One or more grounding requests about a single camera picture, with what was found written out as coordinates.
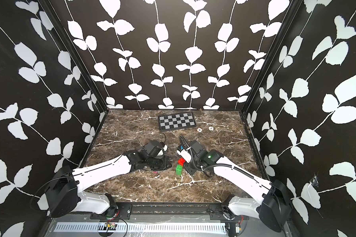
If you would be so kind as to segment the red lego brick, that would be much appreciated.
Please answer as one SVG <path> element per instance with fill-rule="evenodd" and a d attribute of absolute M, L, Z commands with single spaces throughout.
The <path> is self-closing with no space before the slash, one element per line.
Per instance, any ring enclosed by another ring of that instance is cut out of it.
<path fill-rule="evenodd" d="M 179 161 L 178 161 L 178 164 L 180 166 L 184 166 L 184 163 L 186 162 L 186 160 L 184 158 L 180 158 Z"/>

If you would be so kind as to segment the green lego brick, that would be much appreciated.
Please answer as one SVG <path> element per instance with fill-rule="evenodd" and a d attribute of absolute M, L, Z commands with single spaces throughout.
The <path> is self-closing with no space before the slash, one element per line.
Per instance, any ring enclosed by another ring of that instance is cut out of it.
<path fill-rule="evenodd" d="M 176 167 L 176 175 L 181 176 L 183 171 L 183 166 L 177 165 Z"/>

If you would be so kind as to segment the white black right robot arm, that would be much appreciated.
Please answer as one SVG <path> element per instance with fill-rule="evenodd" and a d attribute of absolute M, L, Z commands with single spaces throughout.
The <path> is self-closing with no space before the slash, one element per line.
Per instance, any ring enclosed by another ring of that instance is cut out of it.
<path fill-rule="evenodd" d="M 196 140 L 187 142 L 183 136 L 179 139 L 177 152 L 185 160 L 184 167 L 190 175 L 201 171 L 208 177 L 222 177 L 249 195 L 249 198 L 228 196 L 215 213 L 222 214 L 228 221 L 242 222 L 246 216 L 257 218 L 272 231 L 283 231 L 293 203 L 282 182 L 260 178 L 240 168 L 224 154 L 207 151 Z"/>

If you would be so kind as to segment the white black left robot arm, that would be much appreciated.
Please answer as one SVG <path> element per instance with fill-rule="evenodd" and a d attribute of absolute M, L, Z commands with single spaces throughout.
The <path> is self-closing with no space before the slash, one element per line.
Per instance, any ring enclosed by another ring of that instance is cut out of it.
<path fill-rule="evenodd" d="M 161 165 L 169 169 L 167 146 L 153 149 L 131 150 L 109 161 L 89 167 L 70 169 L 62 167 L 47 184 L 45 196 L 52 218 L 71 212 L 90 212 L 102 218 L 112 219 L 119 215 L 119 208 L 110 194 L 93 194 L 86 190 L 113 177 L 128 174 L 146 166 Z"/>

